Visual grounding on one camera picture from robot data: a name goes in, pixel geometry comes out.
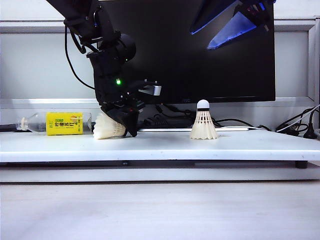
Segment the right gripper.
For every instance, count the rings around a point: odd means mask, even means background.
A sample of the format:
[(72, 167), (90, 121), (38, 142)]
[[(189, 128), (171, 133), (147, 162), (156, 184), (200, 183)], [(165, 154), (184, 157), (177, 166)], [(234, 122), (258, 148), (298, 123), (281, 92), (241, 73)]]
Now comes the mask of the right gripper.
[(269, 32), (271, 15), (268, 8), (275, 2), (275, 0), (203, 0), (189, 32), (194, 35), (219, 18), (224, 19), (225, 23), (228, 21), (210, 41), (208, 50), (217, 49), (256, 28)]

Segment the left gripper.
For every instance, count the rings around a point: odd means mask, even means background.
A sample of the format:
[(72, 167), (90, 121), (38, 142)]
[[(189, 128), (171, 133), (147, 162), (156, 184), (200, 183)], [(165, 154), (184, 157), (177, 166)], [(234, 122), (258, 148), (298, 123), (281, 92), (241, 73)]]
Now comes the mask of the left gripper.
[(144, 86), (143, 80), (128, 83), (124, 79), (112, 79), (103, 88), (99, 98), (101, 110), (123, 125), (132, 137), (137, 136), (138, 112), (145, 107), (145, 102), (139, 97), (139, 90)]

